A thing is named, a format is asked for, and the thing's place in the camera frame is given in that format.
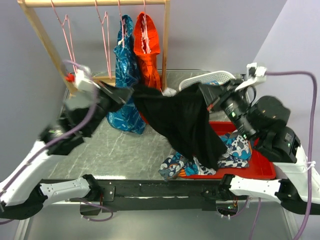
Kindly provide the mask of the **red plastic tray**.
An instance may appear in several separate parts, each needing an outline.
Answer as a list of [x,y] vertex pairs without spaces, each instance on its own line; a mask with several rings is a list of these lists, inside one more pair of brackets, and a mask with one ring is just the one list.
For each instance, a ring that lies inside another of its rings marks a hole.
[[[236,130],[230,121],[210,121],[212,129],[218,135],[224,135]],[[181,176],[183,179],[221,180],[225,174],[232,174],[242,178],[255,180],[273,180],[276,178],[276,170],[272,162],[269,162],[255,149],[252,151],[249,167],[247,168],[220,168],[215,175],[191,175]]]

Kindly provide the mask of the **wooden clothes rack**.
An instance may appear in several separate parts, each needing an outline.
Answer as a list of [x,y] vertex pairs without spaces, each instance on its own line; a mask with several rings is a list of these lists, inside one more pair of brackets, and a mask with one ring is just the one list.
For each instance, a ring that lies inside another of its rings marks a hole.
[[58,7],[98,7],[98,6],[133,6],[133,5],[163,5],[164,6],[164,24],[163,24],[163,51],[162,51],[162,88],[167,87],[167,58],[168,58],[168,41],[169,41],[169,23],[170,23],[170,1],[169,0],[19,0],[17,2],[27,17],[29,23],[37,34],[39,40],[44,46],[46,52],[51,58],[52,63],[61,75],[67,89],[74,94],[77,89],[65,79],[65,74],[61,69],[62,60],[60,55],[47,34],[41,20],[39,19],[35,8]]

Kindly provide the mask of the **blue patterned shorts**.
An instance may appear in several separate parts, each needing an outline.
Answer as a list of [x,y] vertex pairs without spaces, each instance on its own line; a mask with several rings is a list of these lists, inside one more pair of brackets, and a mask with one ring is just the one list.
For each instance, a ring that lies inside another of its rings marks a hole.
[[[137,57],[134,53],[134,37],[133,28],[134,23],[129,15],[123,15],[124,21],[124,41],[125,45],[121,43],[122,30],[120,23],[120,30],[117,35],[118,44],[114,48],[115,54],[115,86],[117,88],[130,88],[141,79],[140,69],[137,63]],[[127,104],[116,112],[109,112],[106,119],[110,126],[115,129],[132,132],[141,135],[145,130],[146,123],[142,119],[134,100],[131,98]]]

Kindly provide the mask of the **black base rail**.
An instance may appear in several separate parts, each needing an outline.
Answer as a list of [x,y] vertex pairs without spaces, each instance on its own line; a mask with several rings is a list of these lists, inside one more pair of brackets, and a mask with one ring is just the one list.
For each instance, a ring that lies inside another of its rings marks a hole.
[[215,211],[216,202],[244,200],[220,186],[218,180],[98,180],[100,191],[84,200],[102,204],[108,210]]

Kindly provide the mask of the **orange shorts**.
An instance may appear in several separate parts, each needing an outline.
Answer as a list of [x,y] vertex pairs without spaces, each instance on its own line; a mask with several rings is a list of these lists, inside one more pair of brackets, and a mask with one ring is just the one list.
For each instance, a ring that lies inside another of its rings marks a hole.
[[143,42],[143,16],[144,12],[141,12],[133,30],[134,45],[133,51],[137,57],[137,64],[141,73],[141,83],[144,85],[155,88],[158,91],[162,90],[162,80],[158,73],[157,68],[157,55],[161,53],[159,44],[159,36],[156,26],[149,15],[147,18],[147,32],[149,38],[150,54],[146,53],[145,43]]

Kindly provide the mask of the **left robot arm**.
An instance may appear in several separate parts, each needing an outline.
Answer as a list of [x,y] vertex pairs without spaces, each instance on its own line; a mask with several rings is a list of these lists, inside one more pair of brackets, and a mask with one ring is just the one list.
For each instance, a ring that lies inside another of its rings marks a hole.
[[125,105],[133,92],[131,87],[95,83],[64,101],[61,115],[39,134],[25,159],[0,183],[0,217],[5,223],[28,219],[60,201],[101,198],[102,189],[91,174],[53,184],[41,180],[51,167],[92,136],[107,113]]

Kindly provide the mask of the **pink hanger under blue shorts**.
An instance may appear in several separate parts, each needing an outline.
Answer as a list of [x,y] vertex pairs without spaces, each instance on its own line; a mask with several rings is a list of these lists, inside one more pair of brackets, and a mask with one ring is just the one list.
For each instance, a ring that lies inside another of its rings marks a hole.
[[125,47],[125,23],[124,23],[124,19],[123,19],[123,15],[122,15],[122,11],[121,11],[121,1],[117,0],[117,5],[118,5],[118,10],[119,10],[119,17],[120,17],[120,24],[121,24],[121,43],[122,43],[122,47]]

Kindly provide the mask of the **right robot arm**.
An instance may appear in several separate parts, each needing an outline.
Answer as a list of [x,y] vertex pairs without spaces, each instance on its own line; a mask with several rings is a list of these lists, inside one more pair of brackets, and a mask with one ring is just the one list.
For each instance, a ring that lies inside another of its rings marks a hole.
[[251,196],[279,203],[286,210],[303,215],[320,213],[320,176],[308,178],[307,156],[295,132],[287,126],[291,111],[274,96],[265,95],[250,104],[237,91],[238,81],[223,85],[200,84],[209,110],[222,110],[254,149],[286,176],[260,180],[225,174],[216,194],[222,200],[233,196]]

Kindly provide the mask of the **white plastic basket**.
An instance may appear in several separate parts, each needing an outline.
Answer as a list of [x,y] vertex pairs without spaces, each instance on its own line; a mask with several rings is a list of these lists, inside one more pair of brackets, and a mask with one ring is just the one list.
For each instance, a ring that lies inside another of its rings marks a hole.
[[230,79],[235,79],[235,78],[236,77],[232,73],[224,70],[209,72],[209,73],[201,74],[201,75],[183,80],[179,84],[178,90],[181,91],[195,83],[207,84],[208,82],[211,82],[211,81],[217,81],[221,83],[223,82],[225,84]]

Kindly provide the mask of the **pink hanger under orange shorts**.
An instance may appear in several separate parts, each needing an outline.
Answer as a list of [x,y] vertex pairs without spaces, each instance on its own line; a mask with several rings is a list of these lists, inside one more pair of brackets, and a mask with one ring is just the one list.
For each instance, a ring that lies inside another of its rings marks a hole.
[[151,53],[151,48],[150,48],[150,40],[149,40],[149,36],[148,36],[148,26],[147,26],[147,16],[146,16],[146,1],[143,0],[143,21],[142,21],[142,25],[143,25],[143,31],[142,31],[142,38],[143,38],[143,42],[144,42],[144,46],[145,46],[145,52],[147,54]]

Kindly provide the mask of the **blue floral cloth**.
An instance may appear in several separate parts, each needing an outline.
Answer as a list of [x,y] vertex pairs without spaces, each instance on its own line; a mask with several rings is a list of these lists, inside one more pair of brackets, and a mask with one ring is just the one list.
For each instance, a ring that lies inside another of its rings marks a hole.
[[213,80],[213,81],[207,82],[207,84],[208,84],[208,85],[211,85],[211,86],[221,86],[221,85],[223,85],[224,83]]

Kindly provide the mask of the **black shorts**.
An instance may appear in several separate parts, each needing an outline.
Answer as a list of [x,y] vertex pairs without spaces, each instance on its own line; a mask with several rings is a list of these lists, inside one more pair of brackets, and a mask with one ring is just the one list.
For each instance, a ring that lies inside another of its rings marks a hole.
[[174,150],[188,160],[196,157],[203,166],[218,170],[218,161],[227,148],[209,123],[199,83],[174,96],[164,96],[158,89],[142,84],[132,89],[130,102]]

